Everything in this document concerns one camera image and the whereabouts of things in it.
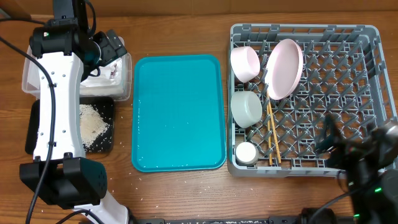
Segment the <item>pink bowl with rice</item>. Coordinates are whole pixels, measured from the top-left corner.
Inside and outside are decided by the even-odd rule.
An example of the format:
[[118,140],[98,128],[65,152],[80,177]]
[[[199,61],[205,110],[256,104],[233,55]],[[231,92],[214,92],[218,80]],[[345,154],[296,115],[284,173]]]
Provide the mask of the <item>pink bowl with rice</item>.
[[235,77],[243,83],[252,80],[260,72],[259,57],[252,47],[234,48],[230,61]]

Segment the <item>wooden chopstick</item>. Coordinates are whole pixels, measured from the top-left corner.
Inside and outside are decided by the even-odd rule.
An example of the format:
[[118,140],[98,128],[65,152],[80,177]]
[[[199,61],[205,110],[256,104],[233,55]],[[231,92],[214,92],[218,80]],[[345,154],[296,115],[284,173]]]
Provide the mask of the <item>wooden chopstick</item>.
[[269,165],[270,166],[272,166],[273,165],[273,161],[272,161],[272,143],[271,143],[271,134],[272,134],[272,131],[271,131],[271,125],[270,125],[270,120],[271,120],[271,115],[270,115],[270,111],[269,111],[269,106],[267,106],[267,115],[269,115],[269,119],[268,119],[268,122],[267,122],[267,127],[268,127],[268,131],[270,132],[270,135],[269,135],[269,137],[268,137],[268,148],[269,148],[269,150],[270,150],[270,153],[269,153]]
[[273,137],[274,137],[274,144],[275,144],[275,148],[276,148],[277,160],[278,160],[278,163],[280,164],[282,162],[282,160],[281,160],[281,156],[280,156],[279,142],[278,142],[278,138],[277,138],[277,131],[276,131],[276,128],[275,128],[274,114],[273,114],[273,110],[272,110],[272,106],[271,106],[271,97],[269,96],[269,91],[268,90],[267,90],[267,97],[269,99],[268,109],[269,109],[269,114],[271,116],[271,126],[272,126],[272,133],[273,133]]

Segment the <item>small white cup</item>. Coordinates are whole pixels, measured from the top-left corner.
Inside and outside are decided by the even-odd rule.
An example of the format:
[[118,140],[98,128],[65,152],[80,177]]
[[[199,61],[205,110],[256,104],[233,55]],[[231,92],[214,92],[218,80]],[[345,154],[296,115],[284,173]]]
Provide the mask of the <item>small white cup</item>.
[[253,166],[259,158],[259,151],[250,142],[241,142],[236,146],[235,157],[237,163],[242,166]]

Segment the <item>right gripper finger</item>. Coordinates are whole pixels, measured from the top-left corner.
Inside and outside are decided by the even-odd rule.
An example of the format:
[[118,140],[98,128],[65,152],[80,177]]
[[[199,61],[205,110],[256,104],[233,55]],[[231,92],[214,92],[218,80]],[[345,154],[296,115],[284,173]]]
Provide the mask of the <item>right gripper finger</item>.
[[334,117],[331,114],[326,115],[321,135],[319,135],[315,145],[315,154],[324,154],[332,150],[340,140],[340,130],[334,122]]
[[376,126],[375,123],[367,124],[368,138],[365,140],[365,146],[386,146],[388,144],[388,139],[386,138],[388,127],[388,123],[381,126]]

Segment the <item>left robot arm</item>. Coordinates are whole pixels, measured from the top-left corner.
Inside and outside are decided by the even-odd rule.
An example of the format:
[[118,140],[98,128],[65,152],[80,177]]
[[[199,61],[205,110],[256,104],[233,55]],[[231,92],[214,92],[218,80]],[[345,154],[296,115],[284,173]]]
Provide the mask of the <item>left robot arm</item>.
[[21,181],[35,199],[82,214],[95,223],[134,223],[108,192],[104,165],[86,158],[80,134],[80,83],[126,49],[114,31],[88,22],[88,1],[54,1],[53,19],[34,29],[26,58],[39,68],[40,110],[31,163]]

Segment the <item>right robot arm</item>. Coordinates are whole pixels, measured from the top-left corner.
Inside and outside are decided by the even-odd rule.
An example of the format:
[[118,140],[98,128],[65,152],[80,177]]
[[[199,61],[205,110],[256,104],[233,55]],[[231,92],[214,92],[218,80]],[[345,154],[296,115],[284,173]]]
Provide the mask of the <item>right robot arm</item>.
[[352,201],[353,223],[397,223],[397,170],[379,172],[397,159],[397,123],[369,124],[368,133],[364,142],[345,139],[332,115],[325,117],[315,152],[330,153],[326,166],[345,173],[347,191],[320,208],[304,208],[298,223],[338,223],[329,207],[345,197]]

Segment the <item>pink round plate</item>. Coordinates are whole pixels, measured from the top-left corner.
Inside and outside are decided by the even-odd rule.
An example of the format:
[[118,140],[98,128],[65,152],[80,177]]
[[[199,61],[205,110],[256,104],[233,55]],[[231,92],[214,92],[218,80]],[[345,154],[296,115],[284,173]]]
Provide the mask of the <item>pink round plate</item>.
[[296,89],[302,76],[303,53],[292,39],[281,40],[272,50],[266,65],[268,94],[281,100]]

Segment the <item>grey-green bowl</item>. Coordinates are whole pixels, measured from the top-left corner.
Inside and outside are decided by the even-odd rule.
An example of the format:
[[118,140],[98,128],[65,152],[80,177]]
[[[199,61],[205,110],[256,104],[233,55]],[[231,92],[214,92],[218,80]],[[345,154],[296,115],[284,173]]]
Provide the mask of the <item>grey-green bowl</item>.
[[252,91],[237,91],[231,97],[231,112],[238,126],[248,128],[260,121],[262,105]]

